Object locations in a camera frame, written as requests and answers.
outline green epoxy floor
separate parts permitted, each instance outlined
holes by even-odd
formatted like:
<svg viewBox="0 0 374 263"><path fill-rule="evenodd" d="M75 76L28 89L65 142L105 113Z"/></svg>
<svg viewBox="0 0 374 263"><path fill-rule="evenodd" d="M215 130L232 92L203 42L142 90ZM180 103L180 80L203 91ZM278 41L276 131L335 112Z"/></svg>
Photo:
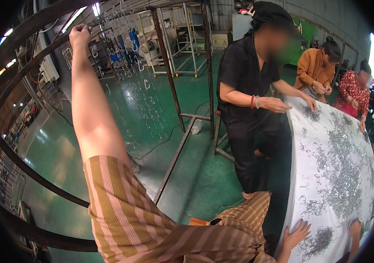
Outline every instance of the green epoxy floor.
<svg viewBox="0 0 374 263"><path fill-rule="evenodd" d="M217 105L216 79L221 55L222 53L215 52L212 59L215 107ZM200 65L204 59L204 55L197 57L197 64ZM139 75L134 75L121 82L116 82L114 79L102 80L101 84L126 141L127 151L131 156L141 158L156 145L167 140L165 134L168 138L170 137L168 142L156 147L141 160L137 160L141 165L141 172L137 177L153 199L183 133L179 126L166 75L153 78L153 72L147 71L147 69L142 73L148 79L147 84L153 83L157 92L163 112L160 115L163 129L157 121L155 121L157 125L157 129L155 129L151 120L148 120L151 126L151 129L148 129L146 122L136 110L137 105L133 102L135 96L132 94L133 83L138 86L137 81L140 82L143 86L142 92L145 91L144 80ZM295 76L296 69L285 67L282 76L285 81L293 84ZM198 78L183 75L175 78L174 83L182 112L191 114L197 112L197 114L209 116L208 78L205 66L200 71ZM152 88L145 92L148 97L154 96ZM150 99L147 100L150 107L153 108ZM155 101L155 109L160 112L157 105L158 102ZM72 122L69 102L64 102L62 114ZM184 118L186 127L189 120ZM286 123L286 115L283 116L283 121ZM128 136L126 129L130 130L131 137ZM225 132L226 129L222 125L220 136ZM45 113L40 114L21 145L24 149L19 149L19 155L35 171L63 190L89 201L74 129L57 112L53 112L49 117ZM158 203L158 207L174 221L188 224L190 217L211 220L216 214L242 202L242 189L237 180L233 163L221 155L211 155L211 150L210 123L203 122L200 133L189 135ZM260 175L265 173L267 175L266 190L288 194L290 160L290 145L285 146L284 152L272 161L257 160L256 189L260 182ZM29 177L26 177L23 200L30 205L38 227L63 235L93 239L91 221L86 208L57 196ZM286 205L286 198L272 197L263 224L265 235L280 235ZM57 249L50 249L50 253L54 262L103 262L99 253L70 252Z"/></svg>

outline worker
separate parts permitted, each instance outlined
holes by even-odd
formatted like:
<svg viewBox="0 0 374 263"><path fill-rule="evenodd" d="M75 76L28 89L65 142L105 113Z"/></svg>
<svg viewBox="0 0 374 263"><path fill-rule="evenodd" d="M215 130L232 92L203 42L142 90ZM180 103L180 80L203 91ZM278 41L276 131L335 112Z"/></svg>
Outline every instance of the worker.
<svg viewBox="0 0 374 263"><path fill-rule="evenodd" d="M270 193L257 192L222 212L211 226L177 224L162 213L134 176L125 143L88 58L87 25L73 27L72 117L88 185L89 216L106 263L275 262L264 253L262 224ZM309 235L311 224L285 230L279 263Z"/></svg>
<svg viewBox="0 0 374 263"><path fill-rule="evenodd" d="M371 68L367 59L361 61L360 72L347 71L339 84L339 96L333 102L333 107L357 118L361 115L360 130L365 130L365 120L369 110L369 82L373 80Z"/></svg>
<svg viewBox="0 0 374 263"><path fill-rule="evenodd" d="M250 14L253 28L222 55L216 92L245 199L253 196L255 156L273 158L290 140L290 132L279 118L292 107L279 98L264 97L269 85L282 94L303 98L313 112L316 109L314 98L280 79L274 60L291 36L299 35L289 13L274 3L258 1ZM267 139L255 150L257 131Z"/></svg>
<svg viewBox="0 0 374 263"><path fill-rule="evenodd" d="M322 103L324 95L332 93L331 83L335 65L341 59L341 49L332 37L327 37L321 49L309 48L298 60L294 88L299 89Z"/></svg>

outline woman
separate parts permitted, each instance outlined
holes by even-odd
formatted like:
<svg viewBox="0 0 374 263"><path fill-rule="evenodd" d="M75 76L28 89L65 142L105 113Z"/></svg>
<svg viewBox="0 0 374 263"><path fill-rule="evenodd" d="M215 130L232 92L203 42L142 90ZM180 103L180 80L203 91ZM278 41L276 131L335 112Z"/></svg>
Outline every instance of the woman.
<svg viewBox="0 0 374 263"><path fill-rule="evenodd" d="M335 64L341 59L341 49L332 37L327 37L321 49L309 48L298 60L294 88L318 101L327 103L324 95L332 93L331 82Z"/></svg>
<svg viewBox="0 0 374 263"><path fill-rule="evenodd" d="M349 70L339 84L339 96L333 107L357 118L361 115L360 130L365 130L365 120L369 110L370 90L368 83L372 81L371 68L367 59L361 61L360 72Z"/></svg>
<svg viewBox="0 0 374 263"><path fill-rule="evenodd" d="M88 58L87 25L73 27L72 117L89 190L88 213L98 251L106 263L195 262L273 263L264 252L262 224L270 193L257 192L228 209L211 226L177 224L162 213L134 176L124 140ZM310 232L302 219L286 227L277 262L287 263L291 250Z"/></svg>

